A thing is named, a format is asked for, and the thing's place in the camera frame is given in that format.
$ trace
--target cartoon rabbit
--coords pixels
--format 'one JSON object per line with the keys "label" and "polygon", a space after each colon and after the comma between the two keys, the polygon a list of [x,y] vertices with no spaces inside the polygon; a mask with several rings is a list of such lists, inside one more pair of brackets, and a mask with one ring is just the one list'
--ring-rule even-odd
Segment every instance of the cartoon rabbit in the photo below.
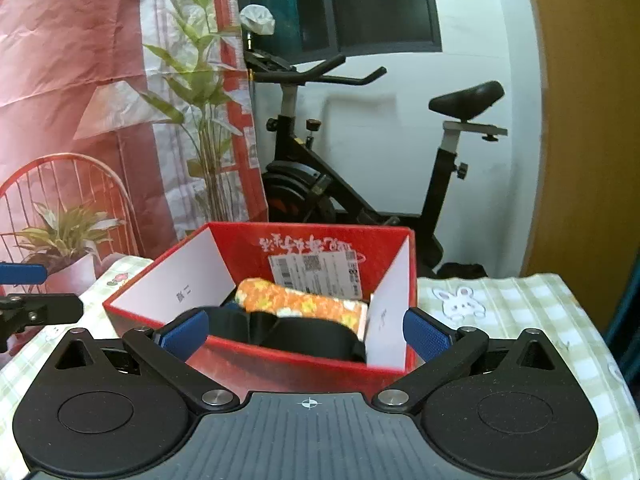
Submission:
{"label": "cartoon rabbit", "polygon": [[468,286],[460,286],[455,296],[440,288],[433,289],[433,295],[442,300],[442,313],[451,320],[465,316],[484,317],[486,308],[472,298],[473,293]]}

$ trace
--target checkered tablecloth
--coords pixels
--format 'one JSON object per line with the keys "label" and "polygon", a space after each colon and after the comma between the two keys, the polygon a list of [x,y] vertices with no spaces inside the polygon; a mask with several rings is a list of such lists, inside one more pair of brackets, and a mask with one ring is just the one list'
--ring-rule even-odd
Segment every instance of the checkered tablecloth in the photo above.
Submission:
{"label": "checkered tablecloth", "polygon": [[136,256],[125,256],[117,261],[80,296],[84,303],[84,316],[78,323],[44,327],[0,370],[0,479],[19,480],[29,472],[16,446],[12,421],[20,399],[52,350],[73,326],[88,329],[96,339],[117,337],[102,302],[151,262]]}
{"label": "checkered tablecloth", "polygon": [[[85,314],[77,325],[89,329],[95,338],[116,337],[102,302],[149,263],[128,256],[114,264],[82,295]],[[516,338],[528,327],[544,330],[598,416],[598,438],[583,474],[589,480],[640,478],[638,411],[600,333],[558,276],[446,281],[421,278],[418,304],[452,328],[474,325],[494,338]],[[45,327],[0,370],[0,479],[19,480],[28,472],[14,441],[12,417],[40,367],[70,327]]]}
{"label": "checkered tablecloth", "polygon": [[559,276],[506,280],[418,280],[418,305],[452,328],[493,338],[541,328],[591,401],[598,438],[582,473],[589,480],[640,478],[640,416],[600,333]]}

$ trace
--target metal screw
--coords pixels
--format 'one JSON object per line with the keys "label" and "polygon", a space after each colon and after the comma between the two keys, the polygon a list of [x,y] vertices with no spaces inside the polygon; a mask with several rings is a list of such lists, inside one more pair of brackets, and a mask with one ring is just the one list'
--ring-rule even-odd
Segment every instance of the metal screw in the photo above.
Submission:
{"label": "metal screw", "polygon": [[385,406],[402,406],[409,400],[409,395],[402,390],[383,390],[378,400]]}
{"label": "metal screw", "polygon": [[209,406],[224,406],[234,400],[234,394],[227,390],[209,390],[202,394],[202,402]]}

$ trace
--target artificial plant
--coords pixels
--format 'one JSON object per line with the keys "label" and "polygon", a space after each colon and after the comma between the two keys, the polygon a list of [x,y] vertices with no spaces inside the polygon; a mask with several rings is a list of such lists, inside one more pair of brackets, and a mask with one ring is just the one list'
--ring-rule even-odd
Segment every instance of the artificial plant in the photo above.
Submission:
{"label": "artificial plant", "polygon": [[65,269],[87,254],[98,256],[97,246],[110,241],[108,231],[124,224],[123,220],[107,218],[107,213],[94,212],[86,205],[66,209],[58,204],[58,210],[53,212],[34,202],[33,208],[44,226],[25,227],[14,234],[22,238],[18,247],[29,251],[23,262],[41,264],[48,274]]}
{"label": "artificial plant", "polygon": [[234,197],[221,169],[225,155],[232,149],[231,134],[242,136],[223,119],[222,113],[224,105],[232,100],[223,88],[223,74],[235,69],[211,62],[210,54],[223,37],[236,36],[239,28],[215,30],[215,20],[210,20],[214,16],[213,0],[169,1],[173,6],[171,15],[188,47],[181,51],[181,60],[159,46],[145,44],[145,48],[173,69],[163,79],[170,94],[184,105],[176,107],[150,91],[140,95],[166,115],[168,122],[176,124],[193,145],[196,157],[184,163],[189,176],[204,181],[204,189],[196,190],[194,197],[205,220],[233,220]]}

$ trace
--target adjustment knob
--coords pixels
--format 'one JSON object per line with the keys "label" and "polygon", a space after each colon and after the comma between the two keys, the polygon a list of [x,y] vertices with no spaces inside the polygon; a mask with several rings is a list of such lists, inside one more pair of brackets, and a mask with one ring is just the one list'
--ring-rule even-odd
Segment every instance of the adjustment knob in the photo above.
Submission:
{"label": "adjustment knob", "polygon": [[267,131],[268,132],[275,132],[278,129],[278,120],[274,119],[273,117],[271,119],[267,119]]}
{"label": "adjustment knob", "polygon": [[316,132],[322,126],[322,121],[318,121],[318,119],[307,119],[306,120],[306,129],[310,132]]}
{"label": "adjustment knob", "polygon": [[458,174],[458,178],[460,180],[464,180],[466,178],[466,172],[469,170],[469,165],[465,164],[464,162],[461,162],[460,165],[458,166],[458,169],[456,170],[456,173]]}

